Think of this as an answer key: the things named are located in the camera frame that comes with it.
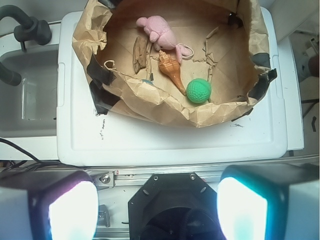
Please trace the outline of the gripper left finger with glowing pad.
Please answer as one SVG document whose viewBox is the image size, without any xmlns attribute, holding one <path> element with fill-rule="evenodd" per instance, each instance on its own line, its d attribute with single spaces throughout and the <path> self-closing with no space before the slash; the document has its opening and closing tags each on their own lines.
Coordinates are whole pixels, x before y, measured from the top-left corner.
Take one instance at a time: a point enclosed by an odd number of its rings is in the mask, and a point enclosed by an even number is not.
<svg viewBox="0 0 320 240">
<path fill-rule="evenodd" d="M 98 191 L 83 170 L 2 171 L 2 240 L 92 240 Z"/>
</svg>

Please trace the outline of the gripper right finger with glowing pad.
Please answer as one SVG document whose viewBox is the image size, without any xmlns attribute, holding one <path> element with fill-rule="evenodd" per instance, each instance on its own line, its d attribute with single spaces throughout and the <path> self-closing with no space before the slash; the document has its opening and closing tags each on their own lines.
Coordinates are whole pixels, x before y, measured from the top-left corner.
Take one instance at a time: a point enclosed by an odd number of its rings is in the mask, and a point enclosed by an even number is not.
<svg viewBox="0 0 320 240">
<path fill-rule="evenodd" d="M 216 208 L 228 240 L 318 240 L 320 168 L 230 165 L 218 184 Z"/>
</svg>

